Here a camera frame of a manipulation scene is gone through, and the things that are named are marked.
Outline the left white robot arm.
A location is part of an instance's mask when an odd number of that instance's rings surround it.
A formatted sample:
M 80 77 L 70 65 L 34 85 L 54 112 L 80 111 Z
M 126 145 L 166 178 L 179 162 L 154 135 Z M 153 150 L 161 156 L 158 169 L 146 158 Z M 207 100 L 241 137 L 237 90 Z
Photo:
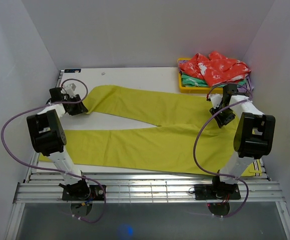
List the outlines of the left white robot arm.
M 65 114 L 75 116 L 87 112 L 75 89 L 73 83 L 50 89 L 52 104 L 27 117 L 27 125 L 34 150 L 51 160 L 61 171 L 64 183 L 60 187 L 70 196 L 85 200 L 90 196 L 91 188 L 85 179 L 80 178 L 82 172 L 66 150 L 67 139 L 60 121 Z

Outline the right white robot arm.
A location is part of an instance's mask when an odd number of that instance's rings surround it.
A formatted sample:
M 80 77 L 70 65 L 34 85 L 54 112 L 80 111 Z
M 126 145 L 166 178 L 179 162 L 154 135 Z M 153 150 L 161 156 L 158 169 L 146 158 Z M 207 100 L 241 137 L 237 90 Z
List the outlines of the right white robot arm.
M 239 119 L 233 139 L 234 153 L 212 180 L 211 194 L 220 199 L 235 192 L 238 178 L 248 166 L 270 153 L 275 117 L 259 111 L 247 94 L 239 92 L 234 84 L 225 85 L 222 96 L 214 95 L 210 101 L 213 107 L 209 111 L 215 115 L 219 128 Z

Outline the yellow-green trousers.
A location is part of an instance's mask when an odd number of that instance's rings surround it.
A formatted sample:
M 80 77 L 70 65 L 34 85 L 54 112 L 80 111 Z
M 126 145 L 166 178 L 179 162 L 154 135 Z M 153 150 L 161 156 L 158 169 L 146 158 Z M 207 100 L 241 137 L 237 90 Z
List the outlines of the yellow-green trousers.
M 151 127 L 66 130 L 66 149 L 77 165 L 207 175 L 224 167 L 234 152 L 239 119 L 219 128 L 211 103 L 200 96 L 101 85 L 83 103 L 89 114 Z

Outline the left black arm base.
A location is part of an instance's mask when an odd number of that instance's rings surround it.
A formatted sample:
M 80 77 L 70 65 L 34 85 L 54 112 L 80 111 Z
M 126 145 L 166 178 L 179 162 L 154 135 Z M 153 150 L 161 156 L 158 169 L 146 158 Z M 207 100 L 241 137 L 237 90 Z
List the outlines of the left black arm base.
M 103 201 L 106 193 L 106 185 L 102 185 L 104 189 L 101 189 L 99 185 L 90 184 L 90 193 L 88 196 L 77 197 L 70 195 L 67 191 L 63 190 L 61 200 L 63 201 L 87 201 L 93 199 L 94 201 Z

